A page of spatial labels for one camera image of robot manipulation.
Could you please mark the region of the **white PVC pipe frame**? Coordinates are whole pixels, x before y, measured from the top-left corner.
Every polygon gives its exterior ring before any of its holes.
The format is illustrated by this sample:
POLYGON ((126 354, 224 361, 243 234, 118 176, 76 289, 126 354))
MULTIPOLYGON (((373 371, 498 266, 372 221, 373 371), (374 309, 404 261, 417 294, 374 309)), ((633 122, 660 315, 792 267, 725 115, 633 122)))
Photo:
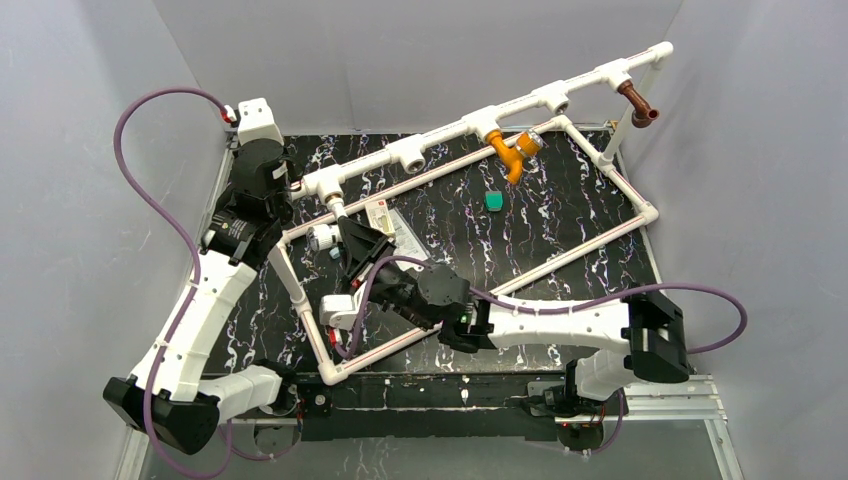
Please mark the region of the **white PVC pipe frame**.
MULTIPOLYGON (((520 294, 521 298, 586 299, 658 281, 645 227, 659 211, 638 196, 626 178, 620 147, 635 127, 572 125, 584 136, 575 142, 564 127, 551 124, 543 136, 548 147, 529 161, 518 186, 508 186, 504 167, 483 157, 482 144, 460 136, 425 150, 426 171, 412 177, 400 167, 381 167, 347 180, 342 187, 351 208, 388 194, 418 236, 429 258, 455 267, 478 288, 520 294), (609 175, 598 169, 583 144, 591 144, 609 163, 609 175), (487 191, 500 191, 504 208, 488 212, 487 191)), ((373 153, 398 135, 328 135, 295 137, 299 153, 312 154, 308 167, 353 161, 373 153)), ((327 253, 307 253, 305 229, 326 210, 317 200, 298 203, 295 223, 284 245, 295 273, 317 312, 320 297, 340 287, 340 260, 327 253)), ((234 372, 269 359, 297 372, 318 373, 318 360, 305 327, 283 284, 271 267, 264 268, 244 306, 234 314, 217 341, 206 371, 234 372)), ((355 374, 496 373, 553 371, 591 349, 560 345, 516 346, 481 350, 470 355, 440 344, 436 334, 413 335, 414 327, 390 313, 369 313, 361 355, 374 350, 373 363, 355 374)))

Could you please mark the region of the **white faucet chrome knob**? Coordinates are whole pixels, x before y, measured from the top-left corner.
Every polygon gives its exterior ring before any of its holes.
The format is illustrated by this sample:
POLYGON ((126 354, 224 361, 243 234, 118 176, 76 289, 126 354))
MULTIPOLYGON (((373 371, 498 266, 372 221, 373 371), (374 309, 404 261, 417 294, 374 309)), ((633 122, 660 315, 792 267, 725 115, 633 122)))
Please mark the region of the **white faucet chrome knob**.
POLYGON ((314 252, 331 249, 341 242, 341 233, 337 221, 347 217, 344 201, 340 194, 330 195, 325 206, 333 215, 334 223, 316 224, 307 230, 308 247, 314 252))

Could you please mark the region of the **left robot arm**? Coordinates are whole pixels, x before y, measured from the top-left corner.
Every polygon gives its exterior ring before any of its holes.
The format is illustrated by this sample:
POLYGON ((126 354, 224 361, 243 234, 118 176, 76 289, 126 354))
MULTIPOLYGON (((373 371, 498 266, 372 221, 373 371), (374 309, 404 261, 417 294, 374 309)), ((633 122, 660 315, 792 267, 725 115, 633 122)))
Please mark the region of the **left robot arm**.
POLYGON ((186 287, 195 293, 190 305, 176 305, 129 376, 112 377, 104 388, 104 400, 127 425, 142 431, 149 415, 158 440, 184 454, 202 450, 230 419, 256 408, 286 416, 300 401, 293 371, 269 360, 213 380, 202 377, 230 313, 292 217, 290 164, 277 140, 237 148, 230 183, 199 246, 201 274, 186 287))

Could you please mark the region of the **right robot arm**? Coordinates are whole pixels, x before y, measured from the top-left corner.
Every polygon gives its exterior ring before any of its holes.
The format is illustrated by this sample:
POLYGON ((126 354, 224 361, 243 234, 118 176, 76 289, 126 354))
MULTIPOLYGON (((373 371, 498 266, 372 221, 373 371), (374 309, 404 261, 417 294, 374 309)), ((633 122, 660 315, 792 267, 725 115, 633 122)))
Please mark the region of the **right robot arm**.
POLYGON ((563 387, 565 405, 590 413, 617 390, 637 381, 688 381, 683 314, 661 292, 639 289, 622 298, 592 302, 531 301, 495 296, 472 287, 451 267, 396 254, 384 233, 348 217, 331 229, 342 251, 343 295, 326 295, 321 324, 349 332, 352 358, 370 303, 391 311, 423 332, 465 353, 518 345, 592 347, 588 358, 571 362, 563 387))

